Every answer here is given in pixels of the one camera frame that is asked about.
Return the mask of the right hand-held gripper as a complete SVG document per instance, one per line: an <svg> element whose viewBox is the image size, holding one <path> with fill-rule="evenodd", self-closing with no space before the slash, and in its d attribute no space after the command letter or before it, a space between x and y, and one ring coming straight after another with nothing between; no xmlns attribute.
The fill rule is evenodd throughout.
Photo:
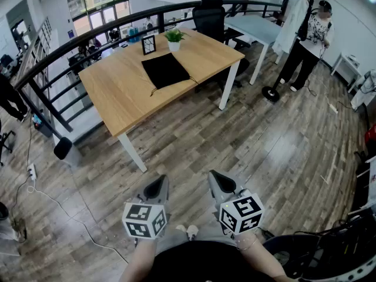
<svg viewBox="0 0 376 282"><path fill-rule="evenodd" d="M210 170L208 175L219 222L233 234L242 234L259 226L264 206L256 193L244 189L244 184L232 174Z"/></svg>

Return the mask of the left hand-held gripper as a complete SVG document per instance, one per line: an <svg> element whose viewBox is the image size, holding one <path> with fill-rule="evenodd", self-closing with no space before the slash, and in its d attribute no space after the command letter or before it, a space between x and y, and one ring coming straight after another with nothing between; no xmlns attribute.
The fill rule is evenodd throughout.
<svg viewBox="0 0 376 282"><path fill-rule="evenodd" d="M126 202L122 223L128 236L149 240L158 238L167 225L168 198L169 179L163 174L139 190L137 198Z"/></svg>

